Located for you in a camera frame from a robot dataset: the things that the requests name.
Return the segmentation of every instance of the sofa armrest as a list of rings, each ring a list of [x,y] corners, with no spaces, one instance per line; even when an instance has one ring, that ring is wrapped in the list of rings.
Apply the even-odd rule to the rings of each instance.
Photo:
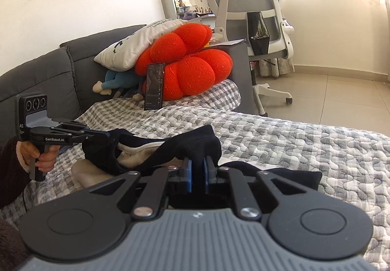
[[[238,87],[241,95],[241,104],[234,110],[239,113],[258,115],[259,112],[253,100],[252,79],[250,76],[250,64],[248,48],[244,42],[229,46],[214,46],[225,51],[233,60],[233,69],[228,79],[232,80]]]

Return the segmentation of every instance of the metal pivot screw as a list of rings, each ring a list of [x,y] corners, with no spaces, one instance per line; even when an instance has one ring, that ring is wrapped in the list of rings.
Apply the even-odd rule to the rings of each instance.
[[[255,218],[260,214],[260,212],[252,207],[244,207],[240,210],[240,214],[245,218]]]
[[[153,214],[153,210],[150,207],[141,206],[133,210],[133,214],[138,217],[149,217]]]

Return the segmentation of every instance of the sleeve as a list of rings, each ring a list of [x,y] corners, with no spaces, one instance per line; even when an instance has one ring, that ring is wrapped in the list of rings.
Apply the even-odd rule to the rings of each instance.
[[[19,146],[14,137],[0,148],[0,208],[17,199],[30,182],[28,167],[17,152]]]

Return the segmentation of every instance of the orange knitted pillow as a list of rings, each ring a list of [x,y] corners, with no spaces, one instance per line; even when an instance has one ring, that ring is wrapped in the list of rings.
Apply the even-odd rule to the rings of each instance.
[[[211,35],[208,26],[182,25],[146,49],[137,60],[135,72],[145,76],[149,64],[166,63],[163,100],[201,94],[226,79],[233,67],[230,56],[221,50],[197,52],[208,43]]]

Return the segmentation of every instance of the hand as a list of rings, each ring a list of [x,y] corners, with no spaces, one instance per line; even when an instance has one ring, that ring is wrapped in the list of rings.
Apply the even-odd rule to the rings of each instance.
[[[39,150],[30,141],[23,141],[20,145],[20,152],[26,164],[30,164],[30,159],[32,157],[38,159],[35,165],[44,173],[47,173],[54,168],[59,150],[60,146],[50,146],[48,152],[39,155]]]

